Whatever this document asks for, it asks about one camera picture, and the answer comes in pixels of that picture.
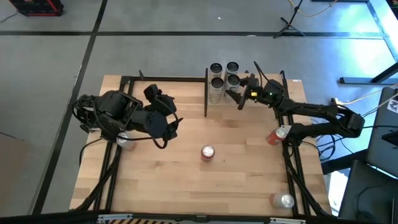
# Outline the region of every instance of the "red soda can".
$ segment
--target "red soda can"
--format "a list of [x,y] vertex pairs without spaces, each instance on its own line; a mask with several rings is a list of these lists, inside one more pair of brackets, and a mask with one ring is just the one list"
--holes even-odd
[[285,128],[279,127],[268,135],[267,142],[271,145],[277,145],[286,138],[287,133]]
[[213,159],[215,153],[216,153],[216,151],[214,150],[213,146],[206,145],[206,146],[203,146],[200,151],[200,158],[204,162],[210,162]]

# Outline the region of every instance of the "black crate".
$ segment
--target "black crate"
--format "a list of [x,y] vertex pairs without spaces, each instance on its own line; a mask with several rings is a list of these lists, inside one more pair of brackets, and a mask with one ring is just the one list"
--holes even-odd
[[60,0],[9,0],[25,16],[61,16]]

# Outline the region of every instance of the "gray floor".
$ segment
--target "gray floor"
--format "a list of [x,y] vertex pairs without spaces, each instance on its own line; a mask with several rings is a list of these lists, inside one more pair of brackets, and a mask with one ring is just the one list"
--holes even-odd
[[[92,30],[100,0],[64,0],[61,17],[18,15],[0,24],[0,30]],[[397,24],[383,0],[372,0],[389,26]],[[313,14],[328,3],[304,0],[302,11]],[[0,19],[14,11],[0,2]],[[108,1],[102,31],[270,31],[282,28],[279,17],[290,17],[288,1]],[[337,3],[317,17],[298,15],[294,24],[306,32],[378,32],[362,3]],[[58,126],[80,69],[88,37],[0,36],[0,131],[33,146],[26,164],[28,184],[22,189],[34,196],[49,157]],[[343,76],[373,77],[394,63],[382,39],[283,37],[97,37],[80,94],[98,94],[103,75],[201,76],[213,62],[239,63],[254,71],[256,60],[266,73],[285,70],[287,78],[303,80],[307,100],[328,103],[331,97],[350,101],[381,86],[343,86]],[[378,96],[350,106],[365,113],[377,106]],[[372,124],[374,115],[366,117]],[[366,147],[369,130],[359,139],[346,139],[354,151]],[[44,212],[68,210],[78,172],[78,153],[86,134],[71,121]],[[340,144],[334,157],[348,154]],[[15,193],[9,214],[29,211],[30,203]]]

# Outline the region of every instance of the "metal bracket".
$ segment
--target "metal bracket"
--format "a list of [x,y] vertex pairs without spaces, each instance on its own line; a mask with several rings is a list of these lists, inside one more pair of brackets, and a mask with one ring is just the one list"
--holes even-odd
[[132,214],[113,214],[113,215],[98,215],[98,221],[110,221],[110,220],[126,220],[132,219]]
[[207,219],[207,215],[197,215],[197,219],[196,219],[197,223],[206,223],[209,222]]
[[289,218],[271,218],[269,222],[274,224],[305,224],[305,220],[294,220]]

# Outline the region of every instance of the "wooden tabletop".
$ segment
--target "wooden tabletop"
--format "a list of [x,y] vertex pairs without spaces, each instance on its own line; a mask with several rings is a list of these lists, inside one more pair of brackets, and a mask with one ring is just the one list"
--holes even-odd
[[[279,74],[267,74],[281,82]],[[105,75],[100,95],[118,90],[120,75]],[[291,99],[305,102],[300,80],[287,80]],[[146,103],[144,88],[153,82],[134,82],[133,96]],[[269,198],[288,192],[282,146],[266,143],[267,134],[278,127],[272,109],[247,101],[239,111],[232,99],[208,105],[203,117],[204,83],[156,82],[164,94],[175,98],[177,115],[184,118],[178,137],[166,149],[152,141],[139,141],[135,149],[123,151],[114,190],[112,211],[208,215],[291,216],[291,210],[271,206]],[[310,124],[304,116],[297,123]],[[95,132],[88,142],[99,138]],[[133,137],[146,136],[136,131]],[[200,149],[211,144],[216,155],[211,162],[200,159]],[[85,149],[70,208],[79,206],[100,176],[105,141]],[[306,185],[317,202],[331,212],[318,152],[300,146]],[[102,196],[104,207],[107,187]],[[302,203],[297,190],[299,211]]]

